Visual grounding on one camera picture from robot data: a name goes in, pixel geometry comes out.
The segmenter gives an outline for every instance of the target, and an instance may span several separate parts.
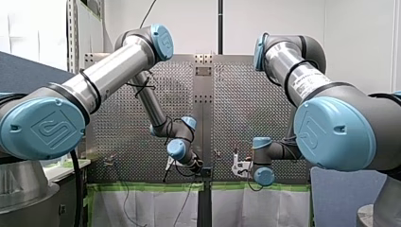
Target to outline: pegboard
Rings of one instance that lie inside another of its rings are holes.
[[[178,55],[151,69],[154,75],[150,77],[150,84],[157,87],[156,95],[167,115],[175,118],[203,112],[203,119],[197,119],[203,127],[196,131],[196,136],[201,138],[201,147],[211,149],[207,153],[212,156],[209,159],[212,159],[214,169],[213,180],[244,181],[231,172],[235,143],[239,142],[239,157],[243,160],[250,155],[255,136],[283,138],[290,106],[282,88],[270,84],[264,73],[253,70],[252,56],[213,56],[213,62],[212,56],[208,56],[210,76],[197,73],[200,63],[206,64],[200,62],[205,59],[200,60],[199,55]],[[88,62],[96,62],[96,57],[105,56],[87,57]],[[202,93],[207,93],[207,98],[200,98]],[[92,118],[86,142],[87,156],[93,159],[88,171],[90,183],[118,180],[160,183],[165,175],[165,139],[150,136],[148,117],[134,94],[130,86],[123,86]],[[210,109],[207,117],[204,116],[205,109]],[[111,156],[115,165],[105,166],[104,161]],[[296,164],[274,161],[273,168],[279,183],[307,181],[305,161]],[[167,178],[168,183],[191,181],[175,170]]]
[[[96,56],[88,55],[87,60],[93,61]],[[156,96],[165,113],[171,118],[192,115],[193,62],[159,62],[151,72],[153,76],[148,74],[148,85],[156,87]],[[88,181],[161,183],[167,162],[165,139],[151,136],[149,125],[145,110],[139,99],[135,98],[132,87],[123,86],[109,97],[89,126],[87,156],[94,161],[89,167]],[[113,166],[105,165],[105,161],[109,163],[111,157]],[[192,180],[172,169],[167,181],[175,183]]]
[[[256,136],[282,139],[290,106],[283,88],[253,69],[252,56],[214,57],[213,164],[215,181],[238,181],[232,173],[235,144],[239,159],[252,156]],[[307,183],[306,161],[273,161],[276,182]]]

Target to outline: black cable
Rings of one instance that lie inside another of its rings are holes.
[[[193,177],[193,176],[197,175],[197,173],[191,173],[191,174],[184,174],[184,173],[182,173],[182,172],[180,171],[180,169],[178,168],[178,166],[177,166],[177,160],[174,161],[174,166],[176,166],[177,172],[180,173],[180,175],[183,176],[183,177]]]
[[[80,174],[80,168],[79,168],[79,162],[78,162],[78,157],[77,154],[74,150],[70,152],[71,154],[71,159],[73,161],[73,167],[74,167],[74,173],[75,173],[75,179],[76,179],[76,214],[75,214],[75,220],[74,220],[74,227],[79,227],[80,223],[80,216],[82,213],[82,207],[83,207],[83,195],[82,195],[82,176]]]
[[[4,104],[25,97],[26,94],[9,94],[9,95],[4,95],[0,97],[0,106],[3,106]]]
[[[261,186],[261,187],[259,187],[258,189],[254,189],[252,186],[251,186],[251,183],[250,183],[250,174],[251,174],[251,170],[250,169],[248,169],[248,170],[246,170],[247,172],[248,172],[248,176],[247,176],[247,184],[248,184],[248,187],[252,190],[252,191],[254,191],[254,192],[258,192],[258,191],[261,191],[262,189],[263,189],[263,187],[264,186]]]
[[[194,184],[195,181],[196,181],[196,178],[194,177],[194,181],[189,185],[188,193],[186,194],[185,201],[183,202],[183,207],[181,208],[180,213],[178,213],[178,216],[176,217],[176,219],[175,219],[175,221],[174,221],[173,227],[176,226],[177,221],[178,221],[178,218],[180,217],[181,213],[183,212],[183,209],[184,209],[185,206],[186,206],[186,203],[188,202],[189,195],[191,194],[191,188],[192,188],[192,185]]]
[[[144,25],[144,22],[147,20],[149,14],[150,14],[150,11],[151,11],[151,9],[153,8],[153,6],[154,6],[155,3],[156,3],[156,0],[154,0],[154,1],[152,2],[152,4],[150,5],[150,8],[149,8],[149,10],[148,10],[148,12],[147,12],[147,15],[145,15],[144,20],[142,21],[142,23],[141,23],[141,25],[139,26],[139,28],[142,28],[142,26]]]
[[[97,89],[96,85],[91,81],[91,79],[83,72],[83,69],[79,69],[79,73],[85,78],[86,82],[88,82],[89,84],[91,84],[92,88],[95,90],[97,99],[96,99],[96,106],[95,109],[91,112],[91,114],[96,113],[96,111],[98,111],[98,109],[100,108],[101,105],[101,94],[99,92],[99,90]]]
[[[263,189],[264,186],[261,186],[261,187],[258,188],[258,189],[254,189],[254,188],[251,186],[251,183],[250,183],[250,175],[252,174],[251,165],[249,165],[247,172],[248,172],[248,174],[247,174],[247,184],[248,184],[248,187],[249,187],[252,191],[254,191],[254,192],[261,191],[261,190]]]
[[[263,45],[262,45],[262,54],[263,54],[262,59],[263,59],[263,62],[262,62],[262,64],[263,64],[263,69],[265,70],[265,74],[266,74],[266,77],[268,78],[268,80],[272,84],[280,87],[281,84],[278,83],[277,81],[274,81],[274,79],[272,79],[271,75],[267,72],[266,61],[265,61],[265,55],[266,55],[266,53],[265,53],[265,39],[266,39],[267,36],[269,36],[268,32],[265,32],[262,35],[262,42],[263,42]]]
[[[166,182],[167,176],[168,176],[168,172],[170,171],[171,167],[173,166],[174,162],[171,162],[170,166],[168,167],[168,169],[166,170],[165,176],[162,180],[163,183]]]
[[[169,117],[169,116],[167,116],[166,117],[166,119],[168,120],[168,123],[167,123],[167,126],[166,126],[166,140],[165,140],[165,145],[167,145],[167,143],[168,143],[168,140],[171,138],[171,133],[173,132],[173,127],[174,127],[174,122],[177,122],[177,121],[182,121],[180,118],[175,118],[174,120],[171,118],[171,117]],[[187,141],[187,142],[189,142],[190,144],[192,144],[192,142],[194,142],[194,140],[195,140],[195,133],[194,133],[194,130],[188,125],[188,124],[186,124],[186,122],[184,122],[184,121],[182,121],[184,124],[185,124],[185,126],[191,131],[191,139],[189,140],[189,139],[187,139],[187,138],[182,138],[182,137],[175,137],[176,139],[183,139],[183,140],[185,140],[185,141]]]
[[[144,82],[143,85],[137,85],[137,84],[132,84],[132,83],[126,83],[127,85],[131,86],[131,87],[136,87],[136,88],[140,88],[138,91],[136,91],[135,93],[135,98],[138,98],[139,94],[145,89],[145,88],[150,88],[151,90],[155,90],[156,87],[151,85],[148,86],[149,83],[149,78],[147,78]]]
[[[127,196],[124,199],[124,204],[123,204],[124,215],[135,226],[137,226],[137,227],[147,227],[148,226],[147,224],[140,225],[136,221],[132,220],[130,218],[130,216],[128,215],[126,205],[127,205],[128,198],[130,197],[130,188],[128,187],[128,185],[127,185],[127,183],[125,181],[122,181],[122,178],[121,178],[120,173],[119,173],[119,171],[117,169],[117,166],[115,165],[115,162],[113,162],[113,167],[114,167],[115,173],[117,174],[118,181],[121,182],[122,184],[124,184],[124,186],[127,188]]]

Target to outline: cable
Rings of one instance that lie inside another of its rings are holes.
[[[5,105],[6,103],[8,103],[12,100],[23,98],[25,96],[26,96],[26,94],[9,94],[9,95],[5,95],[5,96],[1,96],[0,97],[0,106]]]
[[[182,137],[175,137],[176,139],[183,139],[183,140],[185,140],[185,141],[187,141],[187,142],[189,142],[190,144],[192,144],[192,142],[194,142],[194,140],[195,140],[195,133],[194,133],[194,130],[188,125],[188,124],[186,124],[186,122],[184,122],[184,121],[182,121],[180,118],[175,118],[174,120],[171,118],[171,117],[169,117],[169,116],[167,116],[166,117],[166,120],[169,120],[168,121],[168,123],[167,123],[167,126],[166,126],[166,140],[165,140],[165,145],[167,145],[167,143],[168,143],[168,140],[171,138],[171,133],[173,132],[173,126],[174,126],[174,122],[177,122],[177,121],[181,121],[181,122],[183,122],[184,124],[185,124],[185,126],[191,131],[191,139],[189,140],[189,139],[187,139],[187,138],[182,138]]]
[[[263,42],[263,45],[262,45],[262,53],[263,53],[263,56],[262,56],[262,58],[263,58],[263,69],[265,70],[265,74],[266,74],[266,77],[268,78],[268,80],[272,83],[272,84],[274,84],[274,85],[276,85],[276,86],[281,86],[281,84],[280,83],[278,83],[277,81],[274,81],[274,79],[272,79],[272,77],[271,77],[271,75],[267,72],[267,67],[266,67],[266,61],[265,61],[265,55],[266,55],[266,53],[265,53],[265,39],[266,39],[266,37],[267,36],[269,36],[270,34],[268,33],[268,32],[265,32],[265,33],[263,33],[263,35],[262,35],[262,42]]]
[[[291,136],[289,138],[284,138],[281,141],[275,141],[277,144],[281,145],[281,147],[283,149],[283,156],[285,156],[284,155],[285,151],[289,152],[292,155],[292,157],[294,158],[293,160],[291,160],[292,163],[297,163],[298,160],[302,157],[302,156],[297,157],[295,155],[295,153],[292,152],[292,150],[290,148],[288,148],[288,146],[291,146],[291,147],[297,147],[298,146],[297,142],[295,141],[296,138],[297,138],[297,136],[294,135],[294,136]]]
[[[95,90],[97,99],[96,99],[96,106],[95,109],[91,112],[91,114],[96,113],[96,111],[98,111],[98,109],[100,108],[101,105],[101,94],[99,92],[99,90],[97,89],[96,85],[91,81],[91,79],[83,72],[83,69],[79,69],[79,73],[85,78],[86,82],[88,82],[89,84],[91,84],[92,88]]]
[[[124,186],[127,188],[127,196],[126,196],[126,198],[124,199],[124,204],[123,204],[124,215],[125,215],[126,218],[127,218],[132,224],[134,224],[135,226],[137,226],[137,227],[147,227],[147,226],[148,226],[147,224],[145,224],[145,225],[140,225],[140,224],[138,224],[136,221],[132,220],[132,219],[130,218],[130,216],[128,215],[128,213],[127,213],[127,208],[126,208],[126,204],[127,204],[128,198],[130,197],[130,188],[128,187],[128,185],[127,185],[127,183],[126,183],[125,181],[122,181],[122,178],[120,177],[120,174],[119,174],[119,171],[118,171],[118,169],[117,169],[117,166],[116,166],[115,162],[113,163],[112,166],[114,167],[115,173],[117,174],[118,181],[121,182],[122,184],[124,184]]]
[[[183,212],[183,209],[185,208],[185,206],[186,206],[186,202],[188,201],[188,198],[189,198],[189,195],[191,194],[191,188],[192,188],[192,185],[194,184],[194,182],[196,181],[196,178],[194,177],[194,181],[189,185],[189,188],[188,188],[188,193],[186,194],[186,198],[185,198],[185,201],[183,202],[183,207],[181,208],[181,211],[180,211],[180,213],[178,214],[178,216],[176,217],[176,219],[175,219],[175,221],[174,221],[174,225],[173,225],[173,227],[175,227],[176,226],[176,224],[177,224],[177,221],[178,221],[178,218],[180,217],[180,215],[181,215],[181,213]]]
[[[252,191],[254,191],[254,192],[261,191],[261,190],[263,189],[263,186],[261,186],[261,187],[258,188],[258,189],[254,189],[254,188],[251,186],[251,183],[250,183],[250,174],[252,173],[252,171],[251,171],[251,165],[248,167],[247,172],[248,172],[248,174],[247,174],[247,184],[248,184],[248,187],[249,187]]]
[[[149,14],[150,14],[150,11],[151,11],[151,9],[153,8],[153,6],[154,6],[155,3],[156,3],[156,0],[154,0],[154,1],[152,2],[152,4],[150,5],[150,8],[149,8],[149,10],[148,10],[148,12],[147,12],[147,15],[145,15],[144,20],[142,21],[141,26],[139,26],[139,28],[142,28],[142,26],[144,25],[144,22],[147,20]]]
[[[174,162],[171,162],[170,166],[168,167],[168,169],[166,170],[165,176],[162,180],[163,183],[166,182],[167,176],[168,176],[168,172],[170,171],[171,167],[173,166]]]
[[[136,88],[140,88],[138,91],[136,91],[135,93],[135,98],[138,98],[138,95],[145,89],[145,88],[150,88],[151,90],[155,90],[156,87],[151,85],[148,86],[149,83],[149,78],[147,78],[144,82],[144,85],[137,85],[137,84],[132,84],[132,83],[126,83],[127,85],[131,86],[131,87],[136,87]]]
[[[191,174],[184,174],[184,173],[182,173],[182,172],[180,171],[180,169],[178,168],[178,166],[177,166],[177,160],[174,161],[174,166],[176,166],[177,172],[180,173],[180,175],[183,176],[183,177],[193,177],[193,176],[195,176],[195,175],[197,174],[197,172],[196,172],[196,173],[191,173]]]
[[[80,174],[80,168],[79,168],[79,162],[78,162],[78,157],[75,152],[75,150],[72,150],[70,152],[71,154],[71,159],[73,161],[73,167],[74,167],[74,173],[75,173],[75,179],[76,179],[76,214],[75,214],[75,220],[74,220],[74,227],[79,227],[80,223],[80,215],[82,212],[82,206],[83,206],[83,195],[82,195],[82,176]]]

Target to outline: wire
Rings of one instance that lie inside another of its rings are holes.
[[[175,221],[174,221],[174,225],[173,225],[173,227],[175,227],[176,226],[176,224],[177,224],[177,221],[178,221],[178,218],[180,217],[180,215],[181,215],[181,213],[183,212],[183,209],[185,208],[185,206],[186,206],[186,202],[188,201],[188,198],[189,198],[189,195],[191,194],[191,188],[192,188],[192,185],[194,184],[194,182],[196,181],[196,178],[194,177],[194,181],[189,185],[189,188],[188,188],[188,193],[186,194],[186,198],[185,198],[185,201],[183,202],[183,207],[181,208],[181,211],[180,211],[180,213],[178,213],[178,216],[176,217],[176,219],[175,219]]]
[[[167,145],[168,140],[171,138],[171,133],[173,132],[173,127],[174,127],[174,122],[178,122],[181,121],[185,124],[185,126],[191,131],[191,139],[187,139],[187,138],[182,138],[182,137],[175,137],[176,139],[183,139],[187,142],[189,142],[190,144],[192,144],[192,142],[194,142],[195,140],[195,133],[194,130],[188,125],[186,124],[186,122],[182,121],[180,118],[175,118],[174,120],[167,116],[166,119],[168,120],[167,126],[166,126],[166,140],[165,140],[165,145]]]
[[[151,90],[155,90],[155,89],[156,89],[156,87],[153,86],[153,85],[148,86],[148,83],[149,83],[149,78],[147,78],[147,79],[145,80],[145,82],[144,82],[143,85],[137,85],[137,84],[132,84],[132,83],[126,83],[126,84],[129,85],[129,86],[131,86],[131,87],[139,88],[139,89],[136,91],[136,93],[135,93],[135,98],[138,98],[139,94],[140,94],[145,88],[150,88]]]
[[[251,183],[250,183],[250,174],[252,173],[252,171],[251,171],[251,165],[248,167],[248,170],[246,170],[246,171],[248,172],[248,174],[247,174],[247,184],[248,184],[248,187],[249,187],[252,191],[254,191],[254,192],[261,191],[261,190],[263,189],[263,186],[261,186],[261,187],[258,188],[258,189],[254,189],[254,188],[251,186]]]
[[[180,173],[180,175],[183,176],[183,177],[193,177],[193,176],[195,176],[197,174],[196,172],[195,173],[191,173],[191,174],[182,173],[180,171],[180,169],[178,168],[178,166],[177,166],[177,160],[174,161],[174,166],[176,166],[177,172]]]
[[[140,225],[140,224],[138,224],[136,221],[134,221],[133,219],[131,219],[130,216],[128,215],[126,205],[127,205],[128,198],[130,197],[130,188],[128,187],[128,185],[127,185],[127,183],[126,183],[125,181],[122,181],[122,178],[120,177],[120,174],[119,174],[119,171],[118,171],[118,169],[117,169],[117,166],[116,166],[115,162],[113,162],[113,167],[114,167],[114,169],[115,169],[115,173],[117,174],[118,181],[121,182],[122,184],[124,184],[124,186],[127,188],[127,196],[126,196],[126,198],[124,199],[124,204],[123,204],[123,210],[124,210],[124,214],[125,214],[126,218],[127,218],[132,224],[134,224],[134,225],[137,226],[137,227],[147,227],[147,226],[148,226],[147,224],[145,224],[145,225]]]
[[[75,150],[72,150],[70,152],[71,154],[71,159],[73,161],[73,167],[74,167],[74,173],[75,173],[75,179],[76,179],[76,214],[75,214],[75,220],[74,220],[74,226],[79,227],[80,223],[80,215],[82,213],[82,206],[83,206],[83,195],[82,195],[82,176],[80,174],[80,168],[79,168],[79,162],[78,162],[78,157],[75,152]]]
[[[162,180],[163,183],[166,182],[167,176],[168,176],[168,172],[170,171],[171,167],[173,166],[174,162],[171,162],[170,166],[168,167],[168,169],[166,170],[165,176]]]
[[[288,147],[288,146],[290,146],[290,147],[297,147],[298,146],[297,142],[295,140],[296,138],[297,138],[296,135],[294,135],[294,136],[291,136],[289,138],[284,138],[281,141],[275,141],[277,144],[281,145],[281,147],[283,149],[283,156],[284,156],[285,151],[289,152],[292,155],[292,157],[294,158],[293,160],[291,160],[292,163],[297,163],[298,160],[302,157],[302,156],[297,157],[295,155],[295,153],[292,152],[292,150]]]
[[[156,3],[156,0],[154,0],[154,1],[152,2],[152,4],[150,5],[150,8],[149,8],[149,10],[148,10],[148,12],[147,12],[147,15],[145,15],[144,20],[142,21],[141,26],[139,26],[139,28],[142,28],[142,26],[144,25],[144,22],[147,20],[149,14],[150,14],[150,11],[151,11],[151,9],[153,8],[153,6],[154,6],[155,3]]]
[[[268,33],[268,32],[263,33],[262,42],[265,42],[265,38],[266,38],[267,36],[269,36],[269,33]],[[270,75],[270,74],[268,73],[268,71],[267,71],[266,61],[265,61],[266,52],[267,52],[267,51],[265,51],[265,44],[263,44],[263,45],[262,45],[262,53],[263,53],[263,56],[262,56],[263,62],[262,62],[262,63],[263,63],[263,68],[264,68],[264,70],[265,70],[266,77],[268,78],[268,80],[269,80],[272,84],[274,84],[274,85],[280,87],[281,84],[278,83],[277,81],[274,81],[274,79],[271,77],[271,75]]]
[[[26,96],[26,94],[9,94],[9,95],[5,95],[5,96],[1,96],[0,97],[0,106],[3,106],[4,104],[6,104],[12,100],[23,98],[25,96]]]

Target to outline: metal stand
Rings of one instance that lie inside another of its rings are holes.
[[[198,227],[212,226],[211,169],[210,167],[205,167],[201,173],[203,190],[198,194]]]
[[[43,198],[0,210],[0,227],[58,227],[60,222],[59,186],[51,184]]]
[[[194,77],[194,112],[201,113],[197,119],[201,119],[201,141],[196,141],[201,147],[200,157],[203,160],[203,170],[200,173],[200,181],[203,183],[203,191],[198,194],[198,227],[212,226],[212,128],[213,128],[213,64],[212,55],[195,56]]]

